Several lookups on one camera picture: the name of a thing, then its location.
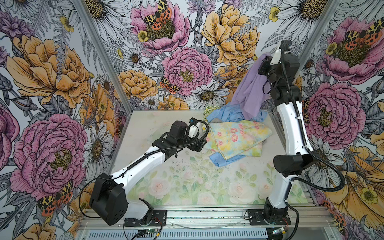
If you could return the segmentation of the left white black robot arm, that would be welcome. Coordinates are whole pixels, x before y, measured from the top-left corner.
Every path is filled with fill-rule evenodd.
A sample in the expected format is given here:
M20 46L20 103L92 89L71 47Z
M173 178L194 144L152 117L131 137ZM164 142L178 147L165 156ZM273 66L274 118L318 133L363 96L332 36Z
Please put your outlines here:
M154 208L142 198L130 200L127 194L150 171L183 149L200 152L207 143L209 124L191 118L188 123L175 121L170 130L152 143L138 159L111 174L101 174L94 180L89 205L106 224L112 226L121 219L131 219L148 225L154 218Z

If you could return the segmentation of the purple t-shirt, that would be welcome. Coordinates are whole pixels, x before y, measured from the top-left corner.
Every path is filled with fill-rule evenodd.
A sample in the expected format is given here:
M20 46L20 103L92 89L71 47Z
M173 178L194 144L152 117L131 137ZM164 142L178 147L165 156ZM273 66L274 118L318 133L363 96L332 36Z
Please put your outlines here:
M262 54L255 61L233 95L231 104L240 106L245 120L257 117L262 103L270 96L265 94L271 89L267 77L258 73L263 60L270 56L270 53Z

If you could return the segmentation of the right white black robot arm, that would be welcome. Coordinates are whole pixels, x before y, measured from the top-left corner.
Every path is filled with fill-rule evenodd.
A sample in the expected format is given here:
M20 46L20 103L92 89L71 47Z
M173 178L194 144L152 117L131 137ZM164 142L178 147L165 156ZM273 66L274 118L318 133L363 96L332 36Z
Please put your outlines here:
M266 57L259 67L259 75L266 76L270 95L282 120L286 153L274 157L274 167L279 173L274 187L266 199L263 210L268 225L285 223L288 215L287 200L294 179L299 177L312 158L306 147L309 141L303 124L302 96L293 81L300 68L299 58L291 53L292 41L281 41L272 57Z

